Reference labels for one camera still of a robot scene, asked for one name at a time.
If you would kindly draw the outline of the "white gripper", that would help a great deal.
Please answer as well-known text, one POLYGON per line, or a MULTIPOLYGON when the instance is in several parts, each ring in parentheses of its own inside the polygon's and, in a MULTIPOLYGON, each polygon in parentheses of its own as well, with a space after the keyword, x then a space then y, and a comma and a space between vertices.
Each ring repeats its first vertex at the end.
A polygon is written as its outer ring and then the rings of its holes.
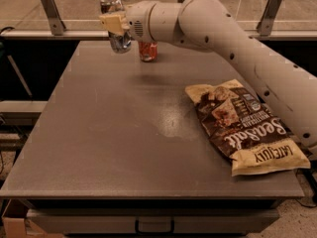
POLYGON ((141 1, 127 7, 127 11, 117 11, 99 16, 103 28, 115 35, 124 36, 130 31, 138 42, 152 43, 150 19, 156 1, 141 1))

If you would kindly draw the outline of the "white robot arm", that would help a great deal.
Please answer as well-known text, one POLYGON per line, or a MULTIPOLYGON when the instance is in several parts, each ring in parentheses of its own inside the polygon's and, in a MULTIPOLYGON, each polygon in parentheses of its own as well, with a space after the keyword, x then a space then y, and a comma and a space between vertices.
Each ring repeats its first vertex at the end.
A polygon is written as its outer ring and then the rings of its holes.
POLYGON ((101 0, 102 26, 113 49, 130 41, 214 52, 225 59, 308 150, 317 153, 317 78, 249 36, 219 0, 142 1, 125 6, 101 0))

